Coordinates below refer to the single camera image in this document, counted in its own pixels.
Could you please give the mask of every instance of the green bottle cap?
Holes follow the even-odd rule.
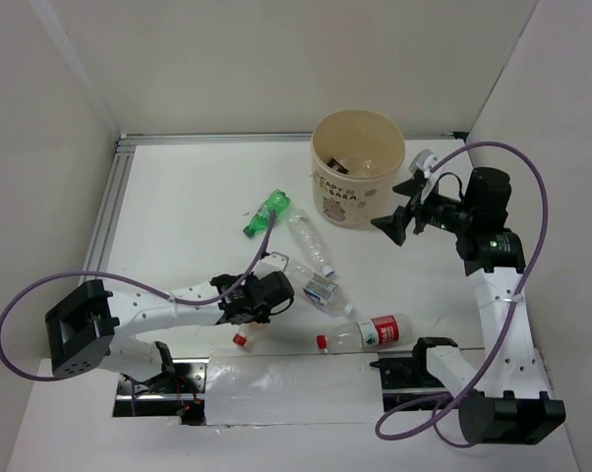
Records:
[[[244,234],[249,238],[252,238],[253,236],[255,236],[255,230],[251,226],[246,226],[244,228]]]

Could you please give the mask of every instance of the green bottle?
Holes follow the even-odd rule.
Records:
[[[253,219],[248,223],[248,226],[244,228],[246,236],[252,238],[255,234],[266,231],[269,224],[269,213],[274,210],[276,211],[276,217],[278,217],[289,207],[290,202],[291,200],[285,195],[285,192],[281,192],[278,189],[269,194],[269,198],[262,203],[255,216],[253,216]]]

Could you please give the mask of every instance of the paper cup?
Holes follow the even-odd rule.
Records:
[[[314,203],[328,221],[357,226],[381,216],[405,157],[394,123],[372,111],[339,111],[316,127],[311,148]],[[328,166],[333,159],[339,171]]]

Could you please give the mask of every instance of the crushed plastic bottle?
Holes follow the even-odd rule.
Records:
[[[403,315],[388,315],[361,322],[343,324],[329,335],[316,337],[319,349],[326,352],[355,352],[361,349],[407,341],[411,324]]]
[[[326,164],[335,172],[340,174],[348,174],[350,170],[348,169],[348,163],[346,159],[342,156],[340,157],[332,157],[331,160]]]
[[[303,209],[293,208],[287,215],[287,228],[314,269],[333,278],[335,269],[330,263],[328,248],[309,215]]]
[[[350,315],[353,304],[346,300],[342,289],[327,278],[318,275],[306,265],[290,258],[285,275],[300,294],[332,317]]]

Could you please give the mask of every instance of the red bottle cap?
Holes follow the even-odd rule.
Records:
[[[316,342],[319,349],[326,349],[326,336],[324,334],[316,336]]]
[[[248,342],[248,339],[246,339],[241,334],[237,333],[233,336],[233,342],[237,344],[239,347],[244,347],[246,345],[246,342]]]

